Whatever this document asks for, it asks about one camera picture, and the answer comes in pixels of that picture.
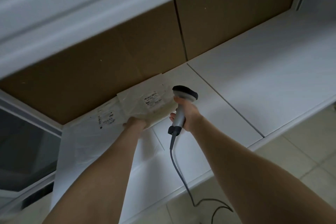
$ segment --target package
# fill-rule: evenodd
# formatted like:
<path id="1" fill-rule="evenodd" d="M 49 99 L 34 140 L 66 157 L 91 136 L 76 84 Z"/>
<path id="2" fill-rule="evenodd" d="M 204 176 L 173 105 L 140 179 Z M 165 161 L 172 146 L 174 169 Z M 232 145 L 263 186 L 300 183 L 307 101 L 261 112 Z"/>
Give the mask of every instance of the package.
<path id="1" fill-rule="evenodd" d="M 117 97 L 75 120 L 70 133 L 75 139 L 77 164 L 94 162 L 115 142 L 128 120 Z M 144 131 L 135 150 L 132 170 L 152 158 L 163 148 L 152 131 Z"/>
<path id="2" fill-rule="evenodd" d="M 157 124 L 174 112 L 172 86 L 163 74 L 158 74 L 117 94 L 127 116 L 145 119 L 147 128 Z"/>

